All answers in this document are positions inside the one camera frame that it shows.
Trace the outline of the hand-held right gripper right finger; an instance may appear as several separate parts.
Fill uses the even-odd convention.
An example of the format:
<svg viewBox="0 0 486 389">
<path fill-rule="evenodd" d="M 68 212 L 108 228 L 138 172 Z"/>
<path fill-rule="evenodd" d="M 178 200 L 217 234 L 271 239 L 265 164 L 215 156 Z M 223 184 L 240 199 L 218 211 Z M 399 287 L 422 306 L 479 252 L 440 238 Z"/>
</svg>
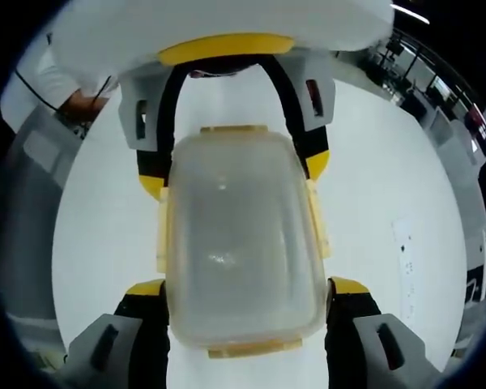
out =
<svg viewBox="0 0 486 389">
<path fill-rule="evenodd" d="M 441 373 L 424 341 L 383 314 L 360 282 L 328 280 L 325 350 L 329 388 L 433 388 Z"/>
</svg>

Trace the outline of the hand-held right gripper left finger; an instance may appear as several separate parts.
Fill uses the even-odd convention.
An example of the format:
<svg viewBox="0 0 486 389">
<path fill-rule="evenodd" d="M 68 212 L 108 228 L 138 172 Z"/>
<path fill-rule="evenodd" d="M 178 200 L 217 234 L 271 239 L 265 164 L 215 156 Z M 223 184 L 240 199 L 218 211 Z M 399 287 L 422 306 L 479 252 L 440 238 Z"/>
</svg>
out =
<svg viewBox="0 0 486 389">
<path fill-rule="evenodd" d="M 169 313 L 164 280 L 128 289 L 70 343 L 64 388 L 166 388 Z"/>
</svg>

